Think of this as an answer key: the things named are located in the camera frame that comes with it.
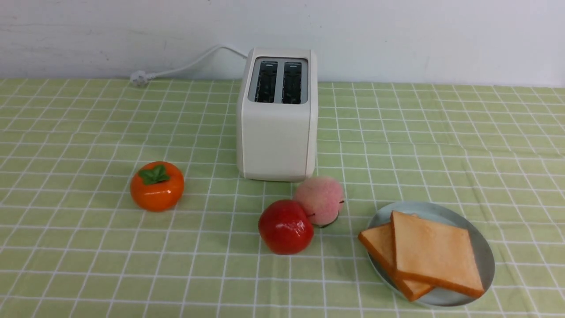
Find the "white power cord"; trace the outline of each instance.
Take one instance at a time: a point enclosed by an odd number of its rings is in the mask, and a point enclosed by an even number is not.
[[[131,74],[131,76],[129,77],[129,81],[134,84],[135,86],[144,86],[147,83],[149,83],[149,81],[155,79],[156,77],[159,76],[163,76],[163,75],[169,75],[172,73],[177,73],[177,72],[181,72],[186,70],[187,68],[191,68],[194,65],[196,65],[198,62],[200,62],[201,60],[203,60],[204,58],[206,58],[208,55],[212,54],[214,51],[219,50],[219,49],[227,49],[230,50],[238,55],[241,55],[243,58],[247,58],[247,54],[242,53],[241,51],[229,46],[229,45],[216,45],[213,46],[212,48],[210,48],[208,51],[204,52],[204,54],[202,54],[199,58],[197,58],[196,60],[194,60],[194,62],[189,63],[185,66],[179,67],[177,69],[174,70],[170,70],[170,71],[163,71],[163,72],[159,72],[159,73],[149,73],[146,74],[144,71],[136,71],[134,73]]]

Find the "orange persimmon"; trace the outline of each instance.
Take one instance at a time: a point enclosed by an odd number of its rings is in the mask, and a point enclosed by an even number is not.
[[[142,209],[162,212],[182,197],[184,177],[175,165],[155,161],[143,166],[132,178],[129,192]]]

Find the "toast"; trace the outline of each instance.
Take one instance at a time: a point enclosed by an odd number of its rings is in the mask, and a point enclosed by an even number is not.
[[[392,211],[394,278],[479,298],[485,292],[467,229]]]
[[[390,223],[362,231],[359,233],[358,239],[369,254],[381,264],[383,270],[408,301],[418,300],[434,288],[426,283],[396,279],[394,277],[394,241]]]

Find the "toaster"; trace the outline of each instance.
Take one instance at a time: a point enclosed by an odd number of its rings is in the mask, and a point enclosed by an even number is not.
[[[314,52],[251,49],[236,112],[237,168],[243,178],[300,182],[312,176],[318,130]]]

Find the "gray plate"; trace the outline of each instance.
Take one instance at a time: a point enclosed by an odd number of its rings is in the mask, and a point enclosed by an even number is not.
[[[416,213],[418,217],[423,219],[467,229],[471,237],[471,244],[475,252],[475,260],[477,262],[481,281],[483,282],[483,286],[485,288],[485,293],[490,289],[490,286],[494,280],[494,256],[492,250],[490,249],[489,243],[479,232],[479,230],[473,226],[473,224],[471,224],[464,217],[453,212],[452,210],[444,208],[437,204],[428,202],[402,201],[389,204],[377,211],[376,215],[369,223],[368,228],[380,226],[390,222],[390,214],[393,210],[407,214]],[[394,282],[390,279],[387,273],[382,269],[379,262],[373,259],[371,255],[369,255],[369,259],[371,260],[375,271],[381,277],[382,281],[391,289],[393,289],[399,296],[406,299],[406,297],[404,297],[404,295],[394,285]],[[476,298],[471,298],[454,291],[435,288],[428,294],[422,296],[420,299],[414,301],[414,303],[433,308],[453,308],[470,304],[476,300]]]

